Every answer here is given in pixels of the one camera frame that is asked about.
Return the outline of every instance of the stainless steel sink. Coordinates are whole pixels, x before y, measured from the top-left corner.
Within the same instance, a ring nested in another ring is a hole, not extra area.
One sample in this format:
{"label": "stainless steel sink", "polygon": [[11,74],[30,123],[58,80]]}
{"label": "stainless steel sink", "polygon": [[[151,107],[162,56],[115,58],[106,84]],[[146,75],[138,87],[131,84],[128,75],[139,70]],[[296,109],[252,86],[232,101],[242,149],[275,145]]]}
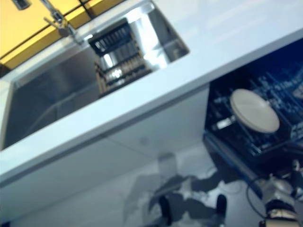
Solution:
{"label": "stainless steel sink", "polygon": [[[115,83],[101,88],[100,80],[96,79],[96,63],[101,70],[109,67],[105,65],[104,55],[98,55],[96,48],[87,43],[69,58],[49,62],[40,67],[39,72],[29,72],[15,81],[4,148],[150,72],[167,67],[188,53],[172,26],[151,2],[117,17],[114,23],[120,20],[127,21],[131,28],[140,57],[148,69],[146,73],[139,76],[133,73],[132,77],[115,74]],[[93,37],[110,29],[102,29]],[[106,60],[113,69],[116,59],[115,52],[108,53]]]}

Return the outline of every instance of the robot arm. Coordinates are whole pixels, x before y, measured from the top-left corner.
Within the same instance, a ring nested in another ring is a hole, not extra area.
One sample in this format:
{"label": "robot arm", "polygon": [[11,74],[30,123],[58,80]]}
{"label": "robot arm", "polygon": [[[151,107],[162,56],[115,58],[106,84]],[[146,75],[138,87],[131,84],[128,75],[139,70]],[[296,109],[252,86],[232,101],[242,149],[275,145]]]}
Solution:
{"label": "robot arm", "polygon": [[261,187],[262,201],[267,216],[259,223],[260,227],[300,227],[294,203],[302,198],[303,175],[298,160],[293,162],[289,182],[271,176]]}

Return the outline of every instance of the white cabinet door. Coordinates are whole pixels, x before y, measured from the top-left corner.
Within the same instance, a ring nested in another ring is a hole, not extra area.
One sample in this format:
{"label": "white cabinet door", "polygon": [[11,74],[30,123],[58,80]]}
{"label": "white cabinet door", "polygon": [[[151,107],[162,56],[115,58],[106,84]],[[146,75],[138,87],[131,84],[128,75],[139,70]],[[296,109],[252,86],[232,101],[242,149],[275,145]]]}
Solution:
{"label": "white cabinet door", "polygon": [[2,221],[40,210],[150,160],[107,139],[94,142],[1,188]]}
{"label": "white cabinet door", "polygon": [[209,86],[163,110],[124,128],[109,138],[133,150],[157,157],[201,141],[204,130]]}

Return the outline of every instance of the kitchen counter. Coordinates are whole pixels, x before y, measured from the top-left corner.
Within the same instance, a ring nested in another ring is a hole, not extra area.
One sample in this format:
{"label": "kitchen counter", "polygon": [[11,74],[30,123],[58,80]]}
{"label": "kitchen counter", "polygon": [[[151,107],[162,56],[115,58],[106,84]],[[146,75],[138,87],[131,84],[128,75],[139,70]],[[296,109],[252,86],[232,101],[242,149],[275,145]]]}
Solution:
{"label": "kitchen counter", "polygon": [[[81,27],[79,33],[88,34],[96,27],[107,26],[116,15],[141,2],[144,1],[121,3]],[[188,46],[189,54],[3,150],[2,182],[303,37],[301,0],[154,2]],[[67,43],[72,45],[70,38],[54,43],[3,80],[15,80],[66,50]]]}

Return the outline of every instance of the dish rack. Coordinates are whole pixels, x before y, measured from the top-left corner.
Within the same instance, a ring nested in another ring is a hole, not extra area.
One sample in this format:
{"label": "dish rack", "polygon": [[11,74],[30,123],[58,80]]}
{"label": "dish rack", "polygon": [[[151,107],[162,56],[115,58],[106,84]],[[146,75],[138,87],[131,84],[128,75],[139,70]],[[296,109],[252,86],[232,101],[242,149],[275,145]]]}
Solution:
{"label": "dish rack", "polygon": [[151,72],[126,19],[94,35],[96,78],[103,97]]}

